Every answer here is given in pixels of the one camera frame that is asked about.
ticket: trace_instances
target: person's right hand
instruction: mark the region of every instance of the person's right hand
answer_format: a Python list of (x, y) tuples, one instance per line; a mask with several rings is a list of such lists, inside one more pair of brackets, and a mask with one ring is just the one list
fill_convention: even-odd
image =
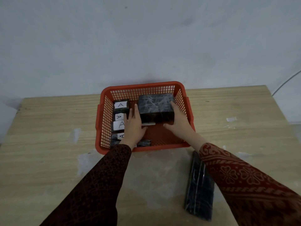
[(175, 136), (181, 138), (184, 141), (188, 141), (189, 137), (194, 134), (194, 130), (190, 126), (185, 113), (171, 101), (171, 106), (175, 112), (175, 121), (173, 125), (164, 124), (164, 127), (170, 130)]

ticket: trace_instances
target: person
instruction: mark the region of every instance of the person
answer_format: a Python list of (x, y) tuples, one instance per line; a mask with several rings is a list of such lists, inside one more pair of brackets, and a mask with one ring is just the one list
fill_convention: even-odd
[[(239, 226), (301, 225), (301, 197), (230, 152), (208, 143), (191, 128), (186, 115), (171, 102), (175, 120), (164, 127), (189, 143), (206, 164)], [(124, 138), (112, 148), (43, 221), (46, 225), (117, 225), (116, 201), (141, 128), (137, 105)]]

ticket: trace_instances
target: black cable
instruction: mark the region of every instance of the black cable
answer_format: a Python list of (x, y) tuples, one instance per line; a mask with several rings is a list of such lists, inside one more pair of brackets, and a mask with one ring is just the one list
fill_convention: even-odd
[(288, 80), (286, 80), (281, 86), (278, 87), (278, 89), (272, 94), (272, 96), (274, 96), (274, 94), (277, 93), (277, 91), (280, 90), (281, 87), (283, 87), (289, 80), (291, 80), (293, 77), (295, 77), (299, 73), (301, 73), (301, 71), (297, 72), (296, 74), (294, 74), (293, 76), (291, 76)]

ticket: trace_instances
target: red plastic basket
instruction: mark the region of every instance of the red plastic basket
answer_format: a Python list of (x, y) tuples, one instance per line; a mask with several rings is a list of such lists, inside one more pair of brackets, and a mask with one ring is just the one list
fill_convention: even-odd
[[(101, 92), (100, 104), (97, 107), (96, 150), (103, 155), (110, 150), (114, 100), (130, 99), (130, 107), (133, 108), (140, 95), (161, 93), (172, 93), (175, 96), (177, 105), (186, 114), (191, 127), (195, 130), (189, 98), (186, 96), (185, 88), (182, 83), (163, 82), (127, 86), (110, 86)], [(176, 137), (171, 131), (164, 128), (163, 123), (149, 126), (144, 135), (144, 139), (151, 140), (151, 146), (136, 147), (133, 149), (133, 152), (190, 146), (182, 139)]]

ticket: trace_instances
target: sleeve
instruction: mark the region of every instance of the sleeve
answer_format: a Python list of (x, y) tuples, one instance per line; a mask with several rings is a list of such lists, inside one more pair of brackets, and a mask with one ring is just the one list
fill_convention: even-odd
[(132, 151), (111, 149), (43, 221), (46, 225), (117, 225), (116, 201)]
[(200, 156), (239, 226), (301, 225), (301, 197), (230, 152), (206, 143)]

